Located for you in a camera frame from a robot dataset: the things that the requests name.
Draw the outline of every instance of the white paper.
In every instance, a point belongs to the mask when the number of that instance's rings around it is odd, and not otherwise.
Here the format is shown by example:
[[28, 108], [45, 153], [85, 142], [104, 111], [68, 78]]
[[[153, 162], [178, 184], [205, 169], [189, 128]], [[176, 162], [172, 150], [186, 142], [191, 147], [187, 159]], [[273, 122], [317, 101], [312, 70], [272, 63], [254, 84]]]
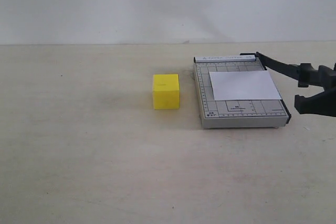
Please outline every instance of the white paper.
[[281, 100], [267, 70], [209, 72], [216, 101]]

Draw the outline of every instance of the yellow foam block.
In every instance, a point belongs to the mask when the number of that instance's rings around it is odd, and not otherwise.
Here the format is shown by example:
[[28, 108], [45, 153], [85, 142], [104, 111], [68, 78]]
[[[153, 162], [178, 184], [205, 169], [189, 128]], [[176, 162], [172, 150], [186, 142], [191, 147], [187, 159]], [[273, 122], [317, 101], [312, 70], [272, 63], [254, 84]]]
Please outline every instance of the yellow foam block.
[[180, 107], [180, 84], [177, 74], [155, 74], [153, 77], [155, 110], [176, 110]]

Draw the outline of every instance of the beige table surface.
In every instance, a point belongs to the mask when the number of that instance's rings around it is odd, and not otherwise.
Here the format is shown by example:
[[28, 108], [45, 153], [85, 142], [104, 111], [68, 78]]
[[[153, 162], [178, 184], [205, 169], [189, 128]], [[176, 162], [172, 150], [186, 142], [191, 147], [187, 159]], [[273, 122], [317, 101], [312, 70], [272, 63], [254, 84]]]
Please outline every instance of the beige table surface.
[[[0, 223], [336, 222], [336, 119], [202, 130], [193, 56], [260, 51], [333, 66], [336, 42], [0, 47]], [[152, 109], [178, 73], [181, 108]]]

